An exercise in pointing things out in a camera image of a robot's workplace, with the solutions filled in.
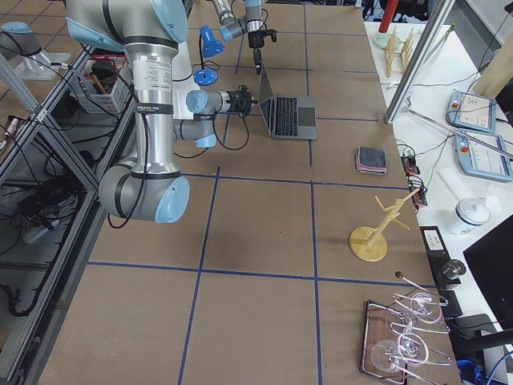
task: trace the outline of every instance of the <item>round wooden base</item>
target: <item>round wooden base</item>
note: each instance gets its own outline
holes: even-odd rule
[[[379,234],[378,239],[371,246],[367,246],[367,241],[373,231],[374,229],[371,227],[358,227],[349,236],[349,246],[351,250],[363,261],[381,261],[388,251],[386,239],[382,234]]]

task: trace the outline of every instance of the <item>red handle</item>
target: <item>red handle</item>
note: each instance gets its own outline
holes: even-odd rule
[[[383,15],[382,22],[378,29],[382,34],[388,31],[388,27],[395,16],[395,10],[397,9],[398,4],[399,0],[389,0],[386,3],[385,14]]]

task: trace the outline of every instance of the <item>white table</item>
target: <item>white table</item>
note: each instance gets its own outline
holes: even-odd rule
[[[389,32],[397,27],[397,36],[404,41],[410,31],[414,30],[414,45],[420,38],[424,25],[422,24],[392,24]],[[386,77],[386,63],[384,51],[373,43],[374,37],[378,33],[379,23],[366,22],[366,31],[369,36],[371,49],[382,83],[383,95],[387,105],[397,90],[391,87],[391,83],[396,83],[401,79],[399,72],[393,72]],[[440,35],[443,35],[448,26],[443,27]],[[439,47],[437,51],[426,61],[419,72],[414,84],[449,84],[456,80],[468,78],[469,75],[476,73],[476,68],[463,48],[456,33],[452,32],[447,41]],[[400,60],[394,64],[393,69],[399,68]],[[469,86],[476,78],[471,76],[465,81],[452,85],[437,85],[432,87],[415,86],[410,90],[411,108],[422,114],[445,123],[446,107],[449,102],[450,94],[454,90],[467,91]],[[498,109],[498,117],[504,119],[503,113]],[[513,140],[513,130],[508,124],[497,122],[496,132],[501,134],[506,140]],[[408,112],[402,112],[394,121],[394,133],[398,140],[414,148],[416,153],[424,152],[446,139],[447,130],[439,126],[428,123],[425,120],[413,116]],[[429,183],[427,193],[428,206],[418,211],[418,223],[421,226],[437,225],[442,234],[443,240],[449,251],[451,258],[459,259],[465,262],[463,250],[475,243],[480,237],[492,230],[500,222],[513,214],[513,201],[507,197],[513,196],[513,183],[501,183],[492,180],[486,180],[474,176],[463,174],[458,165],[454,154],[454,139],[450,138],[440,156],[442,147],[425,155],[417,156],[417,165],[421,170],[420,177],[425,184],[430,179],[431,171],[434,167],[432,180]],[[507,145],[507,151],[513,152],[513,147]],[[447,188],[437,170],[446,169],[454,178],[462,181],[465,192],[464,196],[471,194],[474,197],[485,197],[490,189],[493,189],[494,196],[499,197],[501,204],[500,212],[493,212],[491,219],[482,227],[475,229],[470,234],[461,236],[449,233],[447,229],[447,218],[453,215],[454,207],[458,202],[457,197]],[[454,291],[462,308],[463,315],[488,314],[492,321],[497,321],[492,314],[490,307],[482,296],[472,274],[467,273],[460,278],[462,284],[457,286]]]

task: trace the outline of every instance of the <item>round white container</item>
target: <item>round white container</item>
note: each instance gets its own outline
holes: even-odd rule
[[[465,198],[456,205],[455,215],[450,219],[449,230],[454,234],[468,234],[489,219],[490,210],[481,200]]]

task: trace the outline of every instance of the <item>jar lid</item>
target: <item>jar lid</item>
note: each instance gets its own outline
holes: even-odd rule
[[[462,199],[456,205],[456,213],[469,225],[480,226],[490,219],[490,210],[477,198]]]

